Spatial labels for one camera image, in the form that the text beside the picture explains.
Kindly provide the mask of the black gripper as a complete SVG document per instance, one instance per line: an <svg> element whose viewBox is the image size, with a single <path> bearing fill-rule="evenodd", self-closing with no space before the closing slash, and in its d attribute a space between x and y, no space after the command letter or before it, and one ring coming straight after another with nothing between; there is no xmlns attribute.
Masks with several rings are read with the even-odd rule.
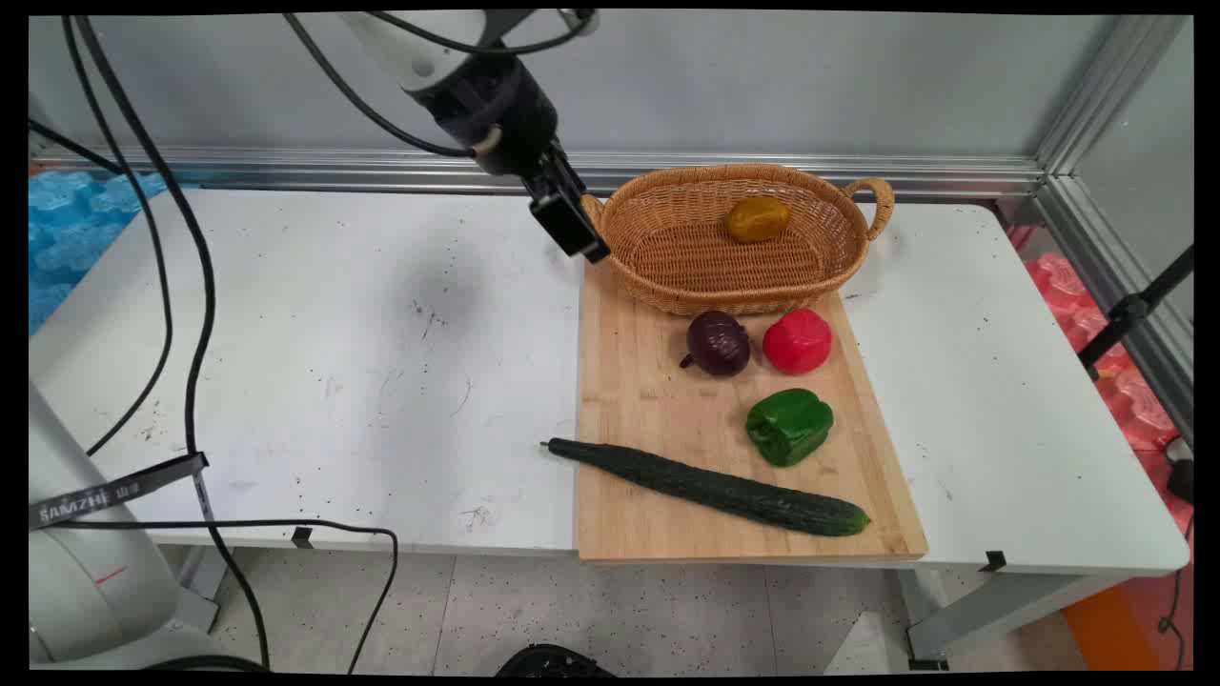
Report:
<svg viewBox="0 0 1220 686"><path fill-rule="evenodd" d="M569 256L610 255L586 212L587 187L558 140L558 110L515 55L472 55L414 100L489 175L518 175L529 212Z"/></svg>

